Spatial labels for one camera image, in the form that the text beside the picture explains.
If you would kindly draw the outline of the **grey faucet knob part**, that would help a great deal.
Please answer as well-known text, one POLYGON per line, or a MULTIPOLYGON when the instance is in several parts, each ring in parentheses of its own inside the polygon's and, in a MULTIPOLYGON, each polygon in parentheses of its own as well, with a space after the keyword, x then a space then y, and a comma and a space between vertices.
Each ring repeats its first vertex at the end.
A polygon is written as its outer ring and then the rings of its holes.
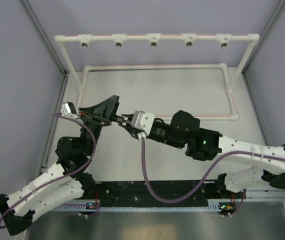
POLYGON ((127 124, 127 120, 123 116, 118 116, 116 119, 116 122, 119 125, 126 125, 127 124))

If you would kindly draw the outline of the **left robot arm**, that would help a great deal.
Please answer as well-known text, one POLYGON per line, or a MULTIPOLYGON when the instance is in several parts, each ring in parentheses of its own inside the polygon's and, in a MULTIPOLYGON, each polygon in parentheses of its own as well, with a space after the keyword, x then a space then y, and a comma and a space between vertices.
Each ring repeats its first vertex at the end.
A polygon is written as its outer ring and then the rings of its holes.
POLYGON ((95 195, 95 181, 85 170, 96 153, 102 128, 117 120, 118 107, 117 95, 79 110, 72 102, 61 106, 54 116, 79 125, 80 136, 61 137, 56 145, 56 162, 20 190, 0 194, 0 229, 16 236, 58 205, 95 195))

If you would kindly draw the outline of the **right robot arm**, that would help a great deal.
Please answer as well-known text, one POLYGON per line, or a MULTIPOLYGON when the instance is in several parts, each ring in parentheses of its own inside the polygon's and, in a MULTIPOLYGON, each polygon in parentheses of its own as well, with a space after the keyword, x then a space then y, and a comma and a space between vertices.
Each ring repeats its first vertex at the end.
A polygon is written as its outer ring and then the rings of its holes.
POLYGON ((285 144, 273 147, 239 141, 201 128, 200 120, 183 110, 176 112, 170 123, 143 111, 119 116, 116 122, 132 138, 185 149, 185 155, 197 161, 226 160, 247 165, 247 169, 218 176, 215 190, 222 198, 265 185, 285 190, 285 144))

